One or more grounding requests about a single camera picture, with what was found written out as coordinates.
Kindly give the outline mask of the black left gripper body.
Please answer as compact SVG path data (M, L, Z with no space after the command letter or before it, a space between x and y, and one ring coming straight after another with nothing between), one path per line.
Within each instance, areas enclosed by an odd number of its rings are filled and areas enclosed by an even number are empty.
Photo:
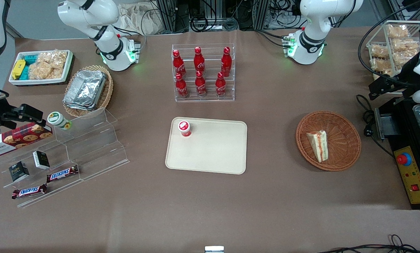
M420 74L414 71L414 68L420 64L420 52L410 59L401 69L400 82L401 88L414 88L420 90Z

